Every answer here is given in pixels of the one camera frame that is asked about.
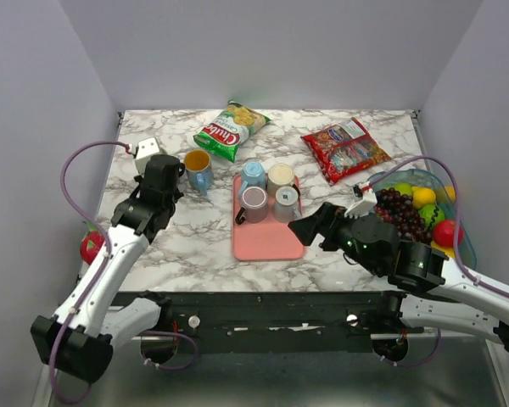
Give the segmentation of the blue glazed mug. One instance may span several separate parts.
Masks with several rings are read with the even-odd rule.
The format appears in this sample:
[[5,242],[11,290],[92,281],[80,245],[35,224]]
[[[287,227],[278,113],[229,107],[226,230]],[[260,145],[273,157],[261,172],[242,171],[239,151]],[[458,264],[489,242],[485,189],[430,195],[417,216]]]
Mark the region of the blue glazed mug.
[[210,155],[203,149],[195,149],[186,154],[183,163],[190,186],[206,196],[214,180]]

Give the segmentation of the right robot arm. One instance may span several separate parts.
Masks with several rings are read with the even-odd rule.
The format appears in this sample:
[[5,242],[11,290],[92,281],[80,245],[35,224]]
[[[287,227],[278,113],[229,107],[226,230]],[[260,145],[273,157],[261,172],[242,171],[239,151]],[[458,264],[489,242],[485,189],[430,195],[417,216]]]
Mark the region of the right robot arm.
[[427,244],[401,239],[395,226],[375,214],[350,218],[345,208],[324,203],[288,228],[305,246],[321,235],[322,250],[342,251],[404,292],[399,306],[386,303],[373,311],[379,330],[392,332],[402,324],[443,328],[499,343],[509,353],[509,285]]

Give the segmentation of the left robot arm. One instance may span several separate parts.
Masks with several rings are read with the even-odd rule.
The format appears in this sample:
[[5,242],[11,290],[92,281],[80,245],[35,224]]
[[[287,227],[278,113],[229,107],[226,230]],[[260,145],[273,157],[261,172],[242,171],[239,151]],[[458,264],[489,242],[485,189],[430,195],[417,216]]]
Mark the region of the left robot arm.
[[115,316],[107,314],[126,275],[164,230],[182,197],[184,164],[154,155],[135,192],[116,208],[96,259],[53,316],[38,316],[31,336],[41,361],[86,383],[98,381],[116,349],[138,334],[165,333],[172,325],[171,300],[145,292]]

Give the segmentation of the grey mug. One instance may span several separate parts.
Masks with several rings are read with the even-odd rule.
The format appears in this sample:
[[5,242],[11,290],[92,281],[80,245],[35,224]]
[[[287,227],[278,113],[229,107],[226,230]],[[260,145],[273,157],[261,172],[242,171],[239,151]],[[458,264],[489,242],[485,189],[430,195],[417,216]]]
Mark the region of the grey mug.
[[292,186],[280,187],[276,191],[272,213],[275,220],[281,223],[289,223],[300,219],[298,188]]

